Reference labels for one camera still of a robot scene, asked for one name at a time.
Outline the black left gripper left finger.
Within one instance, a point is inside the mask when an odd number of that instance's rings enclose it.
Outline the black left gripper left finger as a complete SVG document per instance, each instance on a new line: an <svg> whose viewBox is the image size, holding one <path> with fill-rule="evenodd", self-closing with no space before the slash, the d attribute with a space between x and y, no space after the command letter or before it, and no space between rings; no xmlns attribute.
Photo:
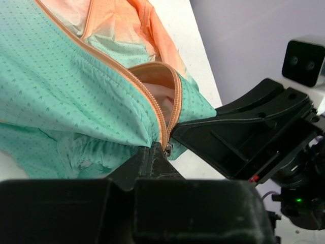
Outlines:
<svg viewBox="0 0 325 244"><path fill-rule="evenodd" d="M133 243L131 195L148 163L140 147L112 178L1 182L1 243Z"/></svg>

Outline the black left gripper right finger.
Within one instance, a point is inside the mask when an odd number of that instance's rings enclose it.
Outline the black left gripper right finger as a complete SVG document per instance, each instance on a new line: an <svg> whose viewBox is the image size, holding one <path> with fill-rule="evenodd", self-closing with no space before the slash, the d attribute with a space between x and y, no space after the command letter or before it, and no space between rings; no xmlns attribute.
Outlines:
<svg viewBox="0 0 325 244"><path fill-rule="evenodd" d="M274 243L255 187L240 180L139 178L135 243Z"/></svg>

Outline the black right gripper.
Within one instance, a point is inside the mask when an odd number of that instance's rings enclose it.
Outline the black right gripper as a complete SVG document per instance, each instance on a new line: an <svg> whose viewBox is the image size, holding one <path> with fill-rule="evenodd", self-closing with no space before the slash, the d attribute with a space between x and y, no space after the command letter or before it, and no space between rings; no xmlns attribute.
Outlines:
<svg viewBox="0 0 325 244"><path fill-rule="evenodd" d="M269 78L206 119L178 123L172 138L228 179L298 188L324 161L324 116L307 94Z"/></svg>

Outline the peach and teal jacket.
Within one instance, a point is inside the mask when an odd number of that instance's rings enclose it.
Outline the peach and teal jacket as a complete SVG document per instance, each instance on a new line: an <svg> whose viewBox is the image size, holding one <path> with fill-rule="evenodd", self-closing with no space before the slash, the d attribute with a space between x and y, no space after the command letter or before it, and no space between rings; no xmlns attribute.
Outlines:
<svg viewBox="0 0 325 244"><path fill-rule="evenodd" d="M1 1L1 151L29 177L175 160L176 124L215 115L149 1Z"/></svg>

